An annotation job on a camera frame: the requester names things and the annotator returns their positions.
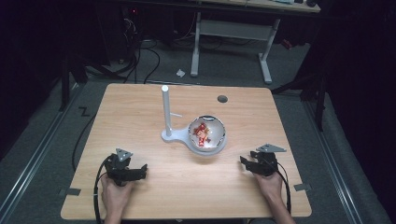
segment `tape piece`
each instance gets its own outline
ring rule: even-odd
[[[66,196],[66,195],[75,195],[78,196],[81,192],[81,189],[61,189],[59,190],[59,196]]]
[[[305,191],[309,191],[311,190],[311,185],[310,184],[299,184],[299,185],[294,185],[294,189],[296,191],[300,191],[300,190],[305,190]]]

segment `wooden table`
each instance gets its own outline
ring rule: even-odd
[[[202,157],[179,142],[165,143],[161,86],[110,84],[70,186],[81,192],[66,197],[63,218],[94,219],[96,173],[117,147],[134,153],[130,168],[148,164],[147,178],[136,181],[126,219],[270,217],[256,180],[239,162],[240,156],[250,159],[249,151],[265,143],[287,150],[276,153],[276,158],[288,172],[292,215],[311,214],[305,192],[293,187],[302,180],[268,89],[169,86],[169,94],[171,112],[182,116],[172,117],[174,129],[212,115],[225,126],[225,148],[215,156]],[[220,103],[219,95],[227,96],[228,102]],[[283,197],[286,201],[285,188]]]

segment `white desk leg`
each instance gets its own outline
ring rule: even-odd
[[[274,38],[275,38],[277,27],[279,26],[279,23],[280,23],[280,19],[277,19],[274,22],[274,25],[273,25],[270,35],[268,37],[267,46],[265,47],[265,52],[259,53],[260,65],[262,66],[262,75],[264,76],[264,82],[266,84],[272,83],[271,74],[270,74],[270,71],[268,69],[268,64],[267,64],[267,56],[268,56],[271,46],[274,42]]]
[[[195,45],[194,52],[192,53],[191,62],[191,76],[198,76],[198,66],[199,66],[199,37],[201,32],[201,12],[197,12],[197,22],[195,25]]]

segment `background table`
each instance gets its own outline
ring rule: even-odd
[[[181,143],[165,143],[161,86],[110,84],[70,186],[81,193],[66,197],[63,218],[94,219],[94,179],[101,162],[117,147],[134,153],[130,168],[148,164],[148,176],[136,182],[124,218],[270,217],[256,180],[239,162],[240,156],[249,159],[249,151],[265,143],[287,150],[276,157],[289,176],[292,215],[311,214],[305,192],[293,187],[302,181],[268,89],[169,86],[169,94],[171,112],[182,116],[172,117],[174,129],[202,115],[215,116],[226,128],[225,148],[202,157]],[[220,103],[219,95],[228,102]],[[283,198],[286,201],[285,188]]]

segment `gray carpet floor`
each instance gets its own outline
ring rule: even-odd
[[[272,85],[263,82],[262,71],[257,53],[263,47],[262,42],[246,43],[240,46],[232,44],[207,42],[201,50],[198,77],[190,77],[192,46],[181,42],[167,47],[161,43],[148,41],[143,47],[155,50],[160,56],[160,64],[148,79],[148,83],[179,83],[210,86],[263,87],[274,89],[294,79],[294,76],[309,50],[309,46],[284,49],[273,45],[268,57],[268,64],[273,77]],[[159,58],[150,50],[141,49],[140,62],[136,69],[136,83],[142,83],[147,74],[156,66]],[[114,63],[110,69],[117,70],[123,65]],[[178,77],[176,72],[186,72]],[[67,189],[74,175],[72,160],[78,164],[79,157],[89,135],[90,119],[96,113],[106,86],[120,82],[102,76],[90,75],[86,85],[74,86],[73,102],[68,109],[60,113],[61,85],[57,85],[50,98],[34,113],[29,126],[24,130],[18,142],[1,161],[0,168],[0,202],[9,200],[9,193],[23,175],[33,172],[27,181],[26,189],[9,209],[5,223],[95,223],[92,221],[63,220],[60,216],[64,202],[62,190]],[[134,73],[127,83],[135,83]],[[326,98],[323,116],[323,133],[318,132],[312,120],[312,105],[315,102],[301,102],[299,91],[285,91],[274,95],[276,106],[284,125],[293,155],[297,162],[303,182],[310,186],[307,191],[312,206],[310,217],[296,218],[297,223],[390,223],[387,214],[377,201],[370,183],[360,168],[337,117],[332,109],[331,99]],[[43,139],[54,120],[62,116],[46,150],[39,161],[38,168],[25,171],[30,167],[30,159],[38,148],[43,147]],[[336,170],[329,165],[336,165]],[[338,173],[343,184],[347,186],[347,195],[340,193]],[[345,204],[343,197],[352,200],[356,207],[350,214],[350,204]],[[269,218],[258,218],[253,223],[274,223]]]

